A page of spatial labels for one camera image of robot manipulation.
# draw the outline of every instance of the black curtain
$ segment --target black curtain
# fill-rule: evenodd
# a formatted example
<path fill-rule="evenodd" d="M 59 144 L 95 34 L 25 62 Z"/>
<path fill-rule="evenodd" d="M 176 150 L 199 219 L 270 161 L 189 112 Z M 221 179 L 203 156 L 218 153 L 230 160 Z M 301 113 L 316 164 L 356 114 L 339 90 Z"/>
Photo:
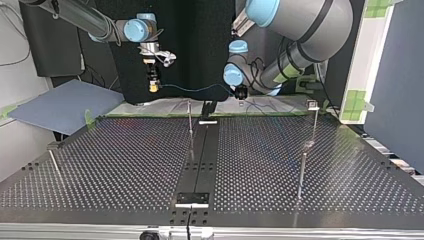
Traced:
<path fill-rule="evenodd" d="M 161 82 L 187 89 L 223 84 L 222 74 L 228 58 L 231 24 L 235 17 L 233 0 L 97 0 L 97 8 L 113 19 L 131 19 L 137 13 L 156 14 L 163 50 L 177 55 L 170 68 L 161 67 Z M 165 97 L 190 97 L 197 100 L 224 101 L 228 92 L 213 87 L 201 92 L 164 88 L 149 92 L 146 67 L 136 43 L 121 47 L 110 43 L 122 93 L 127 102 L 136 104 Z"/>

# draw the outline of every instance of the light blue sheet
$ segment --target light blue sheet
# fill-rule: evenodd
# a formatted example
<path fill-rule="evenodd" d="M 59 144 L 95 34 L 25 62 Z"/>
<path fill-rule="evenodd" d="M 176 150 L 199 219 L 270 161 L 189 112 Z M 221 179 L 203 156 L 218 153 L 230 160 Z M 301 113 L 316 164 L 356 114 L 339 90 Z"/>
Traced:
<path fill-rule="evenodd" d="M 85 112 L 94 119 L 124 101 L 122 94 L 72 80 L 20 105 L 9 117 L 31 125 L 72 135 L 86 125 Z"/>

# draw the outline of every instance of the gray robot arm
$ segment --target gray robot arm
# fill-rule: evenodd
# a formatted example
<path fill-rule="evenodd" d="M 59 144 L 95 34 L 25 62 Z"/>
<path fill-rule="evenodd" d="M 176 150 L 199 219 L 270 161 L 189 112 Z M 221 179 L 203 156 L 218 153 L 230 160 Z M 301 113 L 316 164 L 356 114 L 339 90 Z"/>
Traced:
<path fill-rule="evenodd" d="M 147 65 L 147 78 L 150 91 L 157 92 L 159 72 L 157 61 L 165 67 L 173 64 L 176 56 L 169 51 L 161 51 L 158 37 L 156 17 L 153 13 L 137 14 L 131 20 L 111 20 L 101 12 L 93 9 L 80 0 L 20 0 L 21 2 L 39 6 L 54 17 L 60 17 L 78 28 L 88 32 L 91 39 L 97 42 L 136 42 L 140 43 L 143 62 Z"/>
<path fill-rule="evenodd" d="M 240 57 L 248 54 L 247 43 L 237 40 L 230 44 L 226 83 L 268 95 L 278 93 L 280 83 L 274 79 L 286 68 L 301 71 L 334 56 L 345 44 L 353 23 L 349 0 L 248 0 L 245 12 L 260 27 L 294 41 L 266 69 L 251 66 Z"/>

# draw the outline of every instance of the blue panel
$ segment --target blue panel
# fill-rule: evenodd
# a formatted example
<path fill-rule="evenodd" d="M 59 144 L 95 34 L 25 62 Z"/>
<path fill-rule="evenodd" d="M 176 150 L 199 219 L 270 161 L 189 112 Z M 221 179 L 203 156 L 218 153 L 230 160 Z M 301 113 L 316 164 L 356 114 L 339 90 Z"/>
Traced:
<path fill-rule="evenodd" d="M 365 130 L 424 173 L 424 1 L 395 5 Z"/>
<path fill-rule="evenodd" d="M 91 111 L 94 119 L 123 101 L 120 93 L 72 80 L 19 106 L 9 117 L 71 135 L 86 125 L 86 110 Z"/>

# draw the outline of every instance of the optical breadboard table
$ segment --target optical breadboard table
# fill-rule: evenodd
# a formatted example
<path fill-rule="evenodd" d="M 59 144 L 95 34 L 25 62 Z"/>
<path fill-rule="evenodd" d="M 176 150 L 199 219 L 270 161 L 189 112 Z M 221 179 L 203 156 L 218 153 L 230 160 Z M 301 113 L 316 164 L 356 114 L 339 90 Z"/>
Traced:
<path fill-rule="evenodd" d="M 52 152 L 60 171 L 46 153 L 0 184 L 0 226 L 424 230 L 419 183 L 333 117 L 313 121 L 193 119 L 191 137 L 187 118 L 99 119 Z M 206 208 L 177 208 L 184 196 Z"/>

